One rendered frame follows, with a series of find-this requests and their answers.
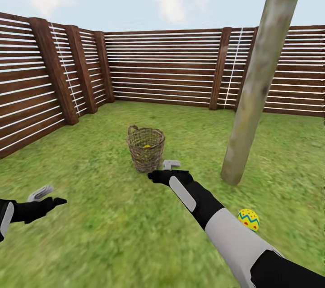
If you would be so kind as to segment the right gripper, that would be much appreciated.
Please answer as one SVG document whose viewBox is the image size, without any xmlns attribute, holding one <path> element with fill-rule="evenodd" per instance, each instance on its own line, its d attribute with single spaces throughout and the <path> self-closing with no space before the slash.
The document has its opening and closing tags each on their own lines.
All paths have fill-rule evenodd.
<svg viewBox="0 0 325 288">
<path fill-rule="evenodd" d="M 165 182 L 165 176 L 170 171 L 164 171 L 164 170 L 153 170 L 152 173 L 147 173 L 148 178 L 153 180 L 153 183 L 163 183 L 167 185 L 167 182 Z"/>
</svg>

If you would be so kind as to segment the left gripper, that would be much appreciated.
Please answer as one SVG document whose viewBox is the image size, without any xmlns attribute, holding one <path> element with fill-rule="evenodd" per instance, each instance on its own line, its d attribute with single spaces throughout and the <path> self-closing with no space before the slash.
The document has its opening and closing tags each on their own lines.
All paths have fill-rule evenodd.
<svg viewBox="0 0 325 288">
<path fill-rule="evenodd" d="M 41 202 L 26 202 L 26 203 L 29 206 L 28 213 L 26 217 L 20 222 L 25 221 L 25 224 L 29 224 L 34 220 L 45 216 L 46 213 L 54 209 L 55 206 L 65 204 L 66 200 L 59 197 L 53 200 L 52 197 L 47 197 Z"/>
</svg>

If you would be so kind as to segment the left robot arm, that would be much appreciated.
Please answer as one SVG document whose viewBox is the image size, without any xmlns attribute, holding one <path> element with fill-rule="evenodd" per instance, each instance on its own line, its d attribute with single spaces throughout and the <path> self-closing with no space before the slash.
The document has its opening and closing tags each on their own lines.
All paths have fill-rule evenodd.
<svg viewBox="0 0 325 288">
<path fill-rule="evenodd" d="M 29 224 L 45 216 L 55 206 L 65 204 L 66 200 L 59 197 L 54 200 L 52 197 L 40 200 L 53 190 L 52 185 L 43 186 L 30 194 L 26 203 L 18 204 L 16 200 L 0 200 L 0 242 L 4 240 L 10 223 L 25 221 L 25 224 Z"/>
</svg>

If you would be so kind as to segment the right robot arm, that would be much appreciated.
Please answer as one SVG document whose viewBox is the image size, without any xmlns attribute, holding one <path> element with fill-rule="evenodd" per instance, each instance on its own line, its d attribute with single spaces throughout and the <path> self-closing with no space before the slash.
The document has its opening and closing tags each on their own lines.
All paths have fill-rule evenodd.
<svg viewBox="0 0 325 288">
<path fill-rule="evenodd" d="M 242 288 L 325 288 L 325 277 L 290 260 L 245 226 L 212 193 L 194 181 L 179 160 L 147 173 L 175 192 L 206 232 Z"/>
</svg>

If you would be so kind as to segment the wicker basket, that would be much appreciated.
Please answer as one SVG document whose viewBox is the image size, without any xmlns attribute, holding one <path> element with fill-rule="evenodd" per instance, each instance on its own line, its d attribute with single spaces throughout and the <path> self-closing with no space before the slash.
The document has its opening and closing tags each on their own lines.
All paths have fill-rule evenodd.
<svg viewBox="0 0 325 288">
<path fill-rule="evenodd" d="M 139 173 L 147 174 L 152 173 L 153 170 L 159 170 L 160 166 L 162 165 L 162 155 L 166 135 L 159 129 L 154 129 L 156 134 L 160 135 L 158 141 L 155 144 L 145 146 L 133 145 L 132 142 L 130 142 L 132 134 L 141 131 L 142 128 L 138 128 L 138 126 L 135 124 L 130 125 L 126 142 L 128 143 L 130 149 L 131 158 L 134 163 L 135 170 Z M 142 155 L 146 155 L 147 159 L 145 157 L 143 159 Z"/>
</svg>

